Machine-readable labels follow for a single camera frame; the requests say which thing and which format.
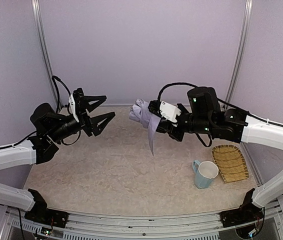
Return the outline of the lavender folding umbrella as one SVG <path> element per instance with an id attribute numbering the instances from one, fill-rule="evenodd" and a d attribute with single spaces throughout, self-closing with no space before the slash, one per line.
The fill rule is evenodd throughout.
<path id="1" fill-rule="evenodd" d="M 138 98 L 133 106 L 130 108 L 128 118 L 132 121 L 140 123 L 143 128 L 147 129 L 148 134 L 148 145 L 152 156 L 154 156 L 154 138 L 155 132 L 161 118 L 151 113 L 148 109 L 149 102 Z"/>

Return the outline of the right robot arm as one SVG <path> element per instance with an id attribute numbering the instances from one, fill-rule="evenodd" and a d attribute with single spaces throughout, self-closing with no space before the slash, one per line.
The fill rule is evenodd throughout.
<path id="1" fill-rule="evenodd" d="M 191 111 L 181 103 L 172 105 L 158 96 L 148 110 L 160 118 L 157 132 L 167 133 L 180 142 L 186 133 L 208 135 L 209 140 L 221 139 L 234 143 L 252 143 L 283 151 L 283 124 L 260 118 L 231 105 L 221 110 L 222 100 L 213 87 L 195 86 L 187 92 Z M 262 219 L 264 207 L 283 195 L 283 170 L 265 184 L 252 188 L 239 208 L 220 213 L 223 227 L 242 225 Z"/>

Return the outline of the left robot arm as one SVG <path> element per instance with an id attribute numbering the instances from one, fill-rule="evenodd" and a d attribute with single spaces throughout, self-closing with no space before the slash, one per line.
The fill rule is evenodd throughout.
<path id="1" fill-rule="evenodd" d="M 47 102 L 39 105 L 30 117 L 35 133 L 17 143 L 0 146 L 0 171 L 46 163 L 52 160 L 64 139 L 81 131 L 89 137 L 100 135 L 116 114 L 109 112 L 90 117 L 89 113 L 106 100 L 105 95 L 86 96 L 78 88 L 69 96 L 69 115 L 55 112 Z M 0 183 L 0 205 L 23 210 L 27 220 L 51 227 L 65 228 L 69 217 L 65 211 L 48 208 L 38 191 L 18 189 L 3 183 Z"/>

